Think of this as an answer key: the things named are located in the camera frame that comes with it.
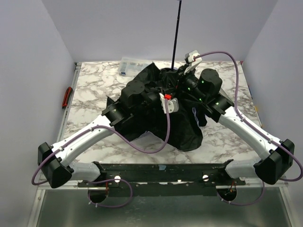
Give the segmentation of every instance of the white wall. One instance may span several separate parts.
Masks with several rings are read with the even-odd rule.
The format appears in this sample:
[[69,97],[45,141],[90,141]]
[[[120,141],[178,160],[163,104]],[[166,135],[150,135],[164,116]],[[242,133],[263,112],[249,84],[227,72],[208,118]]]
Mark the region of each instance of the white wall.
[[26,226],[37,148],[54,142],[75,65],[43,3],[0,1],[0,222]]
[[[243,70],[264,128],[295,145],[303,162],[303,1],[279,0],[246,57]],[[287,176],[299,175],[297,164]],[[303,214],[303,180],[290,183]]]
[[[42,0],[76,61],[171,60],[176,0]],[[277,0],[184,0],[176,59],[225,50],[243,60]],[[226,60],[224,55],[206,57]]]

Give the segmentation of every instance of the metal frame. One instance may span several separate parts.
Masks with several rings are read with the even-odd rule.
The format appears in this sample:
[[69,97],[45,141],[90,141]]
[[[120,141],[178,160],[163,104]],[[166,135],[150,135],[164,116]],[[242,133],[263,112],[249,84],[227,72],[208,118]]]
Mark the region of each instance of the metal frame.
[[[77,85],[80,69],[81,69],[81,63],[76,63],[76,69],[75,69],[74,78],[73,78],[72,86],[71,86],[74,90]],[[71,104],[71,101],[73,100],[73,95],[74,95],[74,92],[71,95],[70,104]],[[63,134],[64,134],[64,130],[65,130],[65,127],[67,124],[67,118],[68,118],[69,112],[70,112],[70,105],[68,105],[64,111],[60,131],[59,131],[59,134],[57,137],[57,141],[61,141],[63,138]],[[261,186],[261,183],[260,183],[261,181],[258,179],[255,179],[255,178],[246,178],[245,182],[246,182],[246,185],[239,185],[237,187],[238,188],[256,188],[256,187]],[[79,183],[78,181],[69,181],[62,187],[57,188],[56,190],[87,190],[87,189],[105,190],[105,187],[79,187],[78,183]],[[285,204],[286,212],[289,217],[290,223],[294,227],[299,227],[300,221],[299,221],[298,215],[294,209],[293,203],[291,201],[287,186],[288,186],[288,183],[285,183],[283,181],[278,181],[275,185],[266,184],[266,187],[279,187],[280,188],[281,196],[283,198],[283,202]],[[217,186],[216,188],[219,189],[219,188],[227,188],[227,187],[230,187],[230,185],[221,185],[221,186]],[[35,200],[34,200],[34,205],[32,207],[30,219],[28,222],[28,227],[33,227],[33,226],[37,225],[40,211],[41,211],[42,204],[43,204],[45,190],[50,190],[50,189],[52,189],[52,188],[49,185],[38,186]]]

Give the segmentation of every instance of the black rod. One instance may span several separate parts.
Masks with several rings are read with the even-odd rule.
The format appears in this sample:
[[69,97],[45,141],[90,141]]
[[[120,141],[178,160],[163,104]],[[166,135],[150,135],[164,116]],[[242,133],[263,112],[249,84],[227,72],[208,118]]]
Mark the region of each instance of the black rod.
[[177,37],[178,37],[178,30],[179,30],[179,20],[180,20],[181,4],[182,4],[182,0],[179,0],[179,9],[178,9],[178,17],[177,17],[177,26],[176,26],[174,50],[173,50],[173,53],[172,53],[171,70],[174,70],[176,47],[177,47]]

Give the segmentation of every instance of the marble tabletop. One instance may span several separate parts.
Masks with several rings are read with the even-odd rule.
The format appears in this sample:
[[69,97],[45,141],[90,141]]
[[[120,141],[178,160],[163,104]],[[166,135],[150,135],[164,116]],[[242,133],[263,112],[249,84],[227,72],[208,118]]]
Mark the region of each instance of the marble tabletop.
[[[82,127],[91,123],[106,107],[107,96],[117,100],[121,89],[133,78],[119,76],[119,61],[84,62],[70,106],[70,113],[64,132],[64,138],[71,136]],[[159,69],[170,67],[170,62],[155,61]],[[176,62],[179,67],[184,62]],[[238,95],[239,109],[254,123],[259,125],[257,112],[253,106],[250,92],[240,62],[240,87]],[[201,71],[211,68],[218,71],[223,80],[222,88],[233,100],[235,92],[235,69],[233,62],[202,62],[196,69],[196,76]],[[181,164],[181,163],[222,163],[228,159],[245,160],[257,157],[257,154],[236,134],[224,126],[207,119],[201,128],[203,141],[201,147],[190,152],[176,150],[171,145],[156,154],[144,154],[136,151],[118,136],[112,135],[96,143],[76,158],[76,162],[124,164]],[[151,133],[136,139],[134,144],[144,149],[154,150],[163,141]]]

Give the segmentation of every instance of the purple cable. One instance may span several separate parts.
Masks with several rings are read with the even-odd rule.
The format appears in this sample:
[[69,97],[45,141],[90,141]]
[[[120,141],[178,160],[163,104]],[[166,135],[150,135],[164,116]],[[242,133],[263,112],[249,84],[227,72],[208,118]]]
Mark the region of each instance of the purple cable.
[[[117,179],[108,179],[108,180],[104,180],[104,181],[96,181],[96,182],[89,182],[89,183],[106,183],[106,182],[110,182],[110,181],[118,181]],[[129,195],[129,198],[126,202],[120,204],[120,205],[114,205],[114,206],[109,206],[109,205],[103,205],[103,204],[99,204],[99,203],[93,203],[90,199],[90,194],[88,193],[88,199],[89,199],[89,202],[94,204],[94,205],[97,205],[99,207],[107,207],[107,208],[120,208],[120,207],[123,207],[125,206],[126,204],[128,204],[131,200],[132,200],[132,197],[133,197],[133,189],[132,189],[132,186],[130,185],[130,183],[128,183],[126,180],[123,180],[123,179],[119,179],[119,181],[123,181],[124,183],[127,184],[127,186],[129,187],[129,190],[130,190],[130,195]]]
[[263,198],[263,196],[264,196],[264,192],[265,192],[264,189],[265,189],[265,185],[264,185],[264,182],[262,181],[262,191],[261,191],[261,195],[260,195],[255,201],[249,202],[249,203],[230,202],[230,201],[227,201],[227,200],[222,199],[222,197],[219,195],[219,193],[217,193],[217,196],[221,199],[221,201],[223,201],[223,202],[225,202],[225,203],[228,203],[228,204],[234,205],[234,206],[241,206],[241,207],[243,207],[243,206],[253,205],[253,204],[259,202],[259,201]]
[[[167,99],[165,99],[165,102],[164,102],[164,105],[165,105],[165,111],[166,111],[166,118],[167,118],[167,133],[166,133],[166,138],[164,140],[164,143],[161,145],[160,148],[158,148],[157,150],[155,151],[152,151],[152,152],[148,152],[146,150],[143,150],[142,148],[139,148],[137,147],[136,145],[132,144],[131,142],[129,142],[124,136],[122,136],[119,132],[117,132],[115,129],[113,128],[110,128],[110,127],[107,127],[107,126],[104,126],[104,125],[97,125],[97,126],[94,126],[92,127],[92,129],[108,129],[110,131],[112,131],[113,133],[115,133],[116,135],[118,135],[121,139],[123,139],[127,144],[129,144],[132,148],[142,152],[142,153],[145,153],[145,154],[155,154],[159,151],[161,151],[167,144],[167,142],[169,141],[169,134],[170,134],[170,117],[169,117],[169,108],[168,108],[168,104],[167,104]],[[77,140],[78,138],[80,138],[81,136],[85,135],[86,133],[90,132],[91,130],[90,129],[87,129],[83,132],[81,132],[79,135],[75,136],[74,138],[72,138],[71,140],[69,140],[68,142],[66,142],[64,145],[62,145],[62,148],[65,148],[67,147],[68,145],[70,145],[72,142],[74,142],[75,140]],[[52,154],[50,154],[46,159],[44,159],[40,165],[38,166],[38,168],[36,169],[36,171],[34,172],[33,174],[33,177],[32,177],[32,185],[42,185],[44,183],[47,182],[46,181],[42,181],[42,182],[35,182],[35,178],[36,176],[38,175],[39,171],[41,170],[41,168],[45,165],[46,162],[48,162],[48,160],[50,160],[53,156],[55,156],[60,150],[56,150],[54,151]]]
[[[239,90],[239,70],[238,70],[238,65],[237,65],[237,62],[236,60],[234,59],[234,57],[229,54],[228,52],[225,52],[225,51],[212,51],[212,52],[207,52],[207,53],[203,53],[199,56],[196,56],[194,57],[194,59],[197,59],[197,58],[201,58],[203,56],[207,56],[207,55],[210,55],[210,54],[214,54],[214,53],[223,53],[223,54],[226,54],[228,55],[231,59],[232,59],[232,62],[234,63],[235,65],[235,68],[236,68],[236,90],[235,90],[235,100],[234,100],[234,104],[235,104],[235,111],[236,113],[238,114],[238,116],[251,128],[253,129],[256,133],[258,133],[260,136],[262,136],[263,138],[265,138],[266,140],[270,141],[270,138],[268,136],[266,136],[265,134],[263,134],[260,130],[258,130],[256,127],[254,127],[251,123],[249,123],[244,117],[241,116],[239,110],[238,110],[238,90]],[[281,146],[280,144],[278,144],[277,142],[275,141],[271,141],[274,145],[276,145],[277,147],[279,147],[280,149],[282,149],[284,152],[286,152],[299,166],[300,168],[300,175],[297,177],[297,178],[294,178],[294,179],[285,179],[285,178],[280,178],[280,180],[282,181],[289,181],[289,182],[294,182],[294,181],[299,181],[302,179],[303,177],[303,166],[302,164],[300,163],[300,161],[292,154],[290,153],[286,148],[284,148],[283,146]]]

